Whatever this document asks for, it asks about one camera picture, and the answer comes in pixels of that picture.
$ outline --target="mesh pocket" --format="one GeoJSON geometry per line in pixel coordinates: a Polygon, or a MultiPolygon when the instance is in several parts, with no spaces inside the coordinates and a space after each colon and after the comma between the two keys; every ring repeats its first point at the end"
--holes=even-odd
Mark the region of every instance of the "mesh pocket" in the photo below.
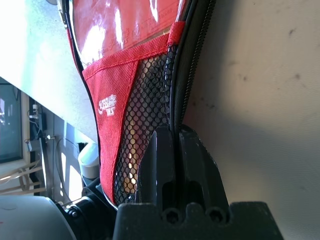
{"type": "Polygon", "coordinates": [[[139,63],[124,114],[121,145],[115,167],[117,205],[135,201],[138,167],[154,130],[169,125],[170,83],[175,51],[171,47],[139,63]]]}

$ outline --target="white tabletop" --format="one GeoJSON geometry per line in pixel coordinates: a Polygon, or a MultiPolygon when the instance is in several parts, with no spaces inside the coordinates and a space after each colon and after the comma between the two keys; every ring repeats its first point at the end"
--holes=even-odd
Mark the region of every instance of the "white tabletop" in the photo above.
{"type": "Polygon", "coordinates": [[[75,68],[57,6],[1,1],[0,76],[97,141],[89,96],[75,68]]]}

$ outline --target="printed logo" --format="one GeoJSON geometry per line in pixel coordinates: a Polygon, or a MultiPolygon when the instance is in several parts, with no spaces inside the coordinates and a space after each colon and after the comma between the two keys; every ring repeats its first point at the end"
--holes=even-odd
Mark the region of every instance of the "printed logo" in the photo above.
{"type": "Polygon", "coordinates": [[[99,101],[99,114],[102,115],[106,111],[108,117],[115,115],[116,102],[116,95],[113,94],[99,101]]]}

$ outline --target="black zipper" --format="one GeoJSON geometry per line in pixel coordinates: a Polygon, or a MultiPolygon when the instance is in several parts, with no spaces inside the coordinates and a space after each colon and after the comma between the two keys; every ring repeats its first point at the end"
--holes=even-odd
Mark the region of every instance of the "black zipper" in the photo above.
{"type": "Polygon", "coordinates": [[[215,4],[216,4],[216,0],[210,0],[207,11],[205,13],[204,21],[203,21],[203,24],[202,24],[202,27],[200,30],[198,41],[196,43],[196,47],[195,47],[195,51],[194,51],[194,54],[192,57],[191,67],[190,67],[190,71],[189,71],[189,76],[188,76],[188,80],[187,80],[187,84],[186,84],[185,95],[184,95],[184,99],[183,99],[182,111],[181,111],[180,122],[179,122],[179,130],[181,129],[181,125],[182,125],[182,122],[184,120],[184,116],[185,116],[185,113],[187,110],[187,105],[188,105],[192,85],[194,82],[200,53],[201,53],[201,50],[202,50],[202,47],[203,47],[203,44],[204,44],[204,41],[205,41],[205,38],[207,35],[207,31],[208,31],[210,20],[211,20],[211,17],[212,17],[214,8],[215,8],[215,4]]]}

